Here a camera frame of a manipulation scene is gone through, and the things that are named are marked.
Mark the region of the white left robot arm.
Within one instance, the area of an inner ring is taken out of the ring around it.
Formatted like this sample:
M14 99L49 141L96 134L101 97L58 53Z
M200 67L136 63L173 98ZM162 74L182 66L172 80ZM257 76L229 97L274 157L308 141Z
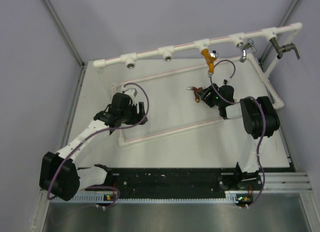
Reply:
M128 89L117 92L106 108L98 112L89 125L74 140L57 152L47 152L42 158L39 186L47 191L47 199L71 200L78 191L110 190L112 169L103 164L81 167L82 161L114 131L144 125L150 103L135 102L136 93Z

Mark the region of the brown faucet chrome knob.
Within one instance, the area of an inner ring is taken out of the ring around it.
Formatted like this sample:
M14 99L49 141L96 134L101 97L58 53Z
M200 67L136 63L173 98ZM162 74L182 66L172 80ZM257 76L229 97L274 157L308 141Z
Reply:
M195 102L199 103L201 99L200 99L198 93L201 92L203 90L203 88L202 87L190 86L190 87L187 88L187 90L193 91L194 97L195 97Z

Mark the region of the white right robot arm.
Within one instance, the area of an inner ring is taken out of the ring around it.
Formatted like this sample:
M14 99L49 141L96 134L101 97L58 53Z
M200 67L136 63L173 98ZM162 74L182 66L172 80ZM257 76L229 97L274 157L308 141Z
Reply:
M255 158L251 159L247 149L238 161L233 174L233 184L245 190L258 177L261 167L260 146L264 137L273 136L280 127L279 116L268 96L254 98L247 96L236 102L235 89L231 85L218 86L213 83L207 88L195 88L195 101L203 101L210 108L217 107L220 117L225 120L242 119L245 132L258 140Z

